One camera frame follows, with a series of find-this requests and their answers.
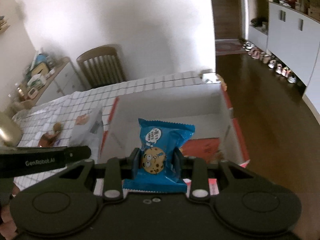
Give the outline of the large white snack bag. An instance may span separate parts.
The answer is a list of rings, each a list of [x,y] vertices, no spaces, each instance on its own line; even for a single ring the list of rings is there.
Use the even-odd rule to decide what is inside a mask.
[[[101,104],[88,113],[78,116],[68,143],[69,147],[88,146],[91,150],[90,158],[95,163],[98,162],[103,142],[104,124],[102,117],[103,107]]]

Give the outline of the white red cardboard box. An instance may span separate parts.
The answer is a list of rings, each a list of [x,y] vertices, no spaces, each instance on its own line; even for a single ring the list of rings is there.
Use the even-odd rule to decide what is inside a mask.
[[[232,117],[226,93],[218,84],[148,90],[116,98],[110,115],[107,137],[99,158],[129,157],[141,149],[139,118],[195,126],[189,140],[219,138],[223,159],[238,165],[249,157],[237,120]]]

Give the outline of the row of shoes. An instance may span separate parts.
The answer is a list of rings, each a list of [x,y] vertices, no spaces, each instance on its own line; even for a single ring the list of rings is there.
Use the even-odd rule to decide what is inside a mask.
[[[289,66],[276,57],[276,55],[267,53],[249,40],[240,38],[239,42],[249,57],[255,61],[260,61],[277,78],[284,80],[289,84],[301,85],[302,82],[300,81],[299,77]]]

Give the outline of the stool with clutter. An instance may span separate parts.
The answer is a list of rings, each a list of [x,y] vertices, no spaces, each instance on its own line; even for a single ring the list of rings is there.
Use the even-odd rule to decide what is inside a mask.
[[[220,84],[223,91],[227,91],[227,84],[225,83],[224,79],[221,75],[214,72],[212,69],[204,69],[200,72],[199,77],[204,83],[207,84]]]

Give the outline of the round brown pastry packet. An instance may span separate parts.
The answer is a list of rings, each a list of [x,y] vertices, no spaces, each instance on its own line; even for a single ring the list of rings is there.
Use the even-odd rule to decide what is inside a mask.
[[[52,136],[56,136],[56,135],[59,135],[63,130],[63,124],[61,124],[60,122],[56,122],[54,125],[53,125],[53,128],[51,131],[49,131],[49,135],[52,135]]]

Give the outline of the brown wooden door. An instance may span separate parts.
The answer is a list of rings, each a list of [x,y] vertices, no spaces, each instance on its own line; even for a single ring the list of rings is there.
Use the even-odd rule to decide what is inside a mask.
[[[211,0],[215,38],[230,40],[241,36],[240,0]]]

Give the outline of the brown wooden chair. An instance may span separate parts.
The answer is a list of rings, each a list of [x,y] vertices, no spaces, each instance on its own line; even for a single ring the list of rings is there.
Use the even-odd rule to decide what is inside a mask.
[[[90,49],[76,61],[92,88],[127,81],[117,50],[112,46]]]

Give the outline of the white drawer sideboard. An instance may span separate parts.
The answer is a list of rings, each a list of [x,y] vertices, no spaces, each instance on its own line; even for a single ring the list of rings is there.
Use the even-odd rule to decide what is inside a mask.
[[[38,93],[31,100],[34,106],[85,89],[68,57],[61,58],[52,68],[49,68],[46,61],[38,65],[33,62],[26,77],[22,83],[15,84],[13,99],[25,101],[30,98],[28,93],[36,89]]]

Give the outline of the blue cookie snack packet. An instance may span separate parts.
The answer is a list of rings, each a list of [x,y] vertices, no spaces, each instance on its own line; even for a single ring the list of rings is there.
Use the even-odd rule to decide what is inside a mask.
[[[174,149],[181,148],[195,133],[195,126],[159,120],[138,119],[142,143],[135,159],[133,179],[123,188],[132,191],[186,193],[187,185],[172,164]]]

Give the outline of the dark red foil snack bag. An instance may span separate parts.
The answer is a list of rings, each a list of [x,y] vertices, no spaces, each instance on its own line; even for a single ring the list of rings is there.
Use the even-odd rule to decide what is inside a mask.
[[[38,142],[38,147],[53,147],[55,142],[57,141],[58,137],[60,135],[59,133],[45,133],[41,136],[39,142]]]

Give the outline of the patterned door mat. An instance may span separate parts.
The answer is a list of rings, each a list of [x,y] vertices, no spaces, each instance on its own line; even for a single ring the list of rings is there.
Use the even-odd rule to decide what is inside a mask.
[[[215,41],[216,56],[244,54],[246,51],[237,39],[221,39]]]

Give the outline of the white wall cabinet unit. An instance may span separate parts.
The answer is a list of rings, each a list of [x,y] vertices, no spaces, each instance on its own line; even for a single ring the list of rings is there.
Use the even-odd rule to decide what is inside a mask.
[[[265,30],[259,48],[290,69],[288,81],[306,87],[303,100],[319,119],[319,0],[247,0],[249,34]]]

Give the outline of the white grid tablecloth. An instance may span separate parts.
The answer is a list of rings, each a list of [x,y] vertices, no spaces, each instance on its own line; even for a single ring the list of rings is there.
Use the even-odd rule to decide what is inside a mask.
[[[38,105],[28,111],[21,121],[23,131],[20,147],[35,147],[40,137],[53,129],[53,124],[59,122],[63,126],[56,146],[67,146],[76,118],[89,113],[95,107],[103,107],[104,130],[108,130],[108,119],[116,98],[120,95],[171,87],[192,86],[203,84],[195,72],[183,72],[158,77],[148,77],[139,80],[122,82],[84,92],[74,92],[71,95]]]

